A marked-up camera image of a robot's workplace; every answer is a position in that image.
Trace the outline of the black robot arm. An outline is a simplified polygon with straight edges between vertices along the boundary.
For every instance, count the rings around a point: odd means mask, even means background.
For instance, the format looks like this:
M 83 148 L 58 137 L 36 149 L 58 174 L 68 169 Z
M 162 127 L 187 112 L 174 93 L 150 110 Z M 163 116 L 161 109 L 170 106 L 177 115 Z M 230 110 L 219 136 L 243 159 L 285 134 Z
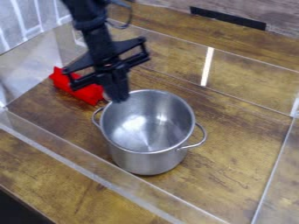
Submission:
M 130 96 L 130 69 L 150 60 L 146 37 L 114 41 L 107 25 L 126 29 L 132 14 L 123 25 L 108 21 L 108 6 L 115 4 L 132 11 L 120 0 L 62 0 L 72 16 L 74 28 L 82 32 L 88 51 L 63 68 L 74 91 L 96 84 L 114 102 L 123 102 Z

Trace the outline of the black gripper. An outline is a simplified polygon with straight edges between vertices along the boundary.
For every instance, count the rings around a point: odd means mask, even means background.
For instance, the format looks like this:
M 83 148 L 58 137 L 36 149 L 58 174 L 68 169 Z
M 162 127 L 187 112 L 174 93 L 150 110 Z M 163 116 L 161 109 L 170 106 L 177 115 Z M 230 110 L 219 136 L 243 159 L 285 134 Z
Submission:
M 88 85 L 98 84 L 104 88 L 112 102 L 123 102 L 128 98 L 130 68 L 150 60 L 146 38 L 114 41 L 104 24 L 94 28 L 75 25 L 75 29 L 82 31 L 88 51 L 63 68 L 63 74 L 70 79 L 70 87 L 78 91 Z

